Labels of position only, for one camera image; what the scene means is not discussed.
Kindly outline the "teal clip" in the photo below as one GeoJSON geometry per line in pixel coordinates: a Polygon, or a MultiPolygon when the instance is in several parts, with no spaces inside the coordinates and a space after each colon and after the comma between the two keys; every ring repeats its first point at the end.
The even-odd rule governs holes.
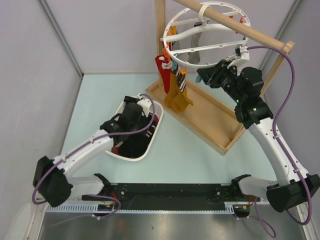
{"type": "Polygon", "coordinates": [[[202,81],[202,77],[200,75],[197,75],[195,82],[200,83],[202,81]]]}

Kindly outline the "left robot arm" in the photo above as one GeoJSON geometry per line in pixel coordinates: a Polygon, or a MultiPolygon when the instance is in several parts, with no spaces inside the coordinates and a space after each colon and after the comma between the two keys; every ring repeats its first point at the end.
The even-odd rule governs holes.
{"type": "Polygon", "coordinates": [[[104,122],[85,142],[53,158],[43,156],[37,162],[33,178],[32,202],[57,207],[77,197],[96,197],[105,200],[110,196],[109,182],[100,173],[76,177],[75,173],[97,155],[110,152],[118,143],[126,143],[131,136],[145,134],[154,121],[155,107],[143,99],[129,103],[121,113],[104,122]]]}

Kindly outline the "mustard brown striped sock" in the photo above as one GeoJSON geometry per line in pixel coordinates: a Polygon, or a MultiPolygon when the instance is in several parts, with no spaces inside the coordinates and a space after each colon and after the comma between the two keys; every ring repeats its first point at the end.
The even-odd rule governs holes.
{"type": "Polygon", "coordinates": [[[189,105],[193,106],[194,103],[187,95],[186,76],[181,75],[178,68],[175,74],[177,76],[177,95],[172,100],[172,107],[175,111],[181,113],[184,112],[189,105]]]}

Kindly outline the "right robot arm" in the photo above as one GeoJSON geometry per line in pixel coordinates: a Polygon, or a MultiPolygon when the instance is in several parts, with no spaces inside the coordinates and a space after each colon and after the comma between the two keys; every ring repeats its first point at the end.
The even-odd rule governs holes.
{"type": "Polygon", "coordinates": [[[262,72],[245,67],[240,73],[236,66],[222,59],[216,65],[197,69],[198,79],[212,89],[222,88],[235,102],[239,123],[257,140],[276,176],[275,181],[244,174],[232,180],[231,196],[242,201],[248,195],[268,200],[281,213],[307,202],[320,187],[320,177],[310,174],[290,150],[280,131],[273,127],[274,115],[260,97],[264,81],[262,72]]]}

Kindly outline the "white round clip hanger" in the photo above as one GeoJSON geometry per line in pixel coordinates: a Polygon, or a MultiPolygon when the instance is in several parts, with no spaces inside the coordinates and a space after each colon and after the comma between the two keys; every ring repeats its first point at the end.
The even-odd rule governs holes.
{"type": "Polygon", "coordinates": [[[207,1],[200,13],[185,8],[164,29],[161,41],[168,57],[187,68],[210,68],[220,60],[231,62],[235,48],[247,46],[248,37],[204,16],[206,9],[213,8],[231,20],[251,25],[247,14],[230,3],[207,1]]]}

